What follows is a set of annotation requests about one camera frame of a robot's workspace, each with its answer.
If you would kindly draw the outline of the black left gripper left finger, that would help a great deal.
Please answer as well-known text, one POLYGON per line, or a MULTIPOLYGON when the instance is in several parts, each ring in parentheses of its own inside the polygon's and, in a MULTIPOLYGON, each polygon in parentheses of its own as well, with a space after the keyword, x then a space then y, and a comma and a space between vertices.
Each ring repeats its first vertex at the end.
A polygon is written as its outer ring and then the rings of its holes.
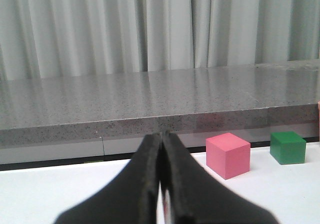
POLYGON ((104 188, 61 213, 57 224, 155 224, 161 136, 147 134, 123 170, 104 188))

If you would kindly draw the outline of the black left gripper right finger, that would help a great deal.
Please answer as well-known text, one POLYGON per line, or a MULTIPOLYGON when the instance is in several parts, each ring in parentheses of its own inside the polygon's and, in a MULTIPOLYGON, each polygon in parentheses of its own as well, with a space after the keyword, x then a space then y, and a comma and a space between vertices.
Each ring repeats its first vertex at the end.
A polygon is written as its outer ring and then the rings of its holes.
POLYGON ((213 178, 177 134, 162 135, 162 194, 173 224, 276 224, 268 210, 237 195, 213 178))

